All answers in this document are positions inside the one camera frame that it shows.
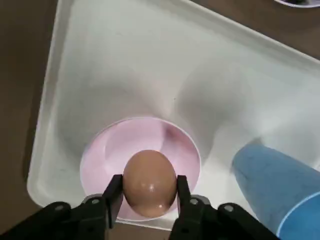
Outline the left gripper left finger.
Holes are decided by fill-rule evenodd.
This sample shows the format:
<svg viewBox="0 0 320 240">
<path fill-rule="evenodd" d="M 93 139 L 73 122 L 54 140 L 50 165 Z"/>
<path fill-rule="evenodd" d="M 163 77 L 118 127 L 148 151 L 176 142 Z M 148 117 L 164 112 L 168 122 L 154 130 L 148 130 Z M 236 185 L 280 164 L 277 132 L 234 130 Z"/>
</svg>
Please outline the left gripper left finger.
<svg viewBox="0 0 320 240">
<path fill-rule="evenodd" d="M 53 202 L 2 233 L 2 240 L 103 240 L 123 202 L 123 176 L 115 174 L 102 194 L 87 196 L 77 207 Z"/>
</svg>

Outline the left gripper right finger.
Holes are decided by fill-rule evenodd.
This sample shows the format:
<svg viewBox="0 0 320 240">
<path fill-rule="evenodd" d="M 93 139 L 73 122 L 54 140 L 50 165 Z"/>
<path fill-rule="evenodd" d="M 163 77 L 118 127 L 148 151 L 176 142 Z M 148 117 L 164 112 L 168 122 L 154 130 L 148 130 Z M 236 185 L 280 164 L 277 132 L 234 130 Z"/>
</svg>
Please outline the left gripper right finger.
<svg viewBox="0 0 320 240">
<path fill-rule="evenodd" d="M 187 177 L 177 176 L 178 218 L 171 240 L 277 240 L 278 237 L 235 203 L 217 209 L 208 198 L 190 193 Z"/>
</svg>

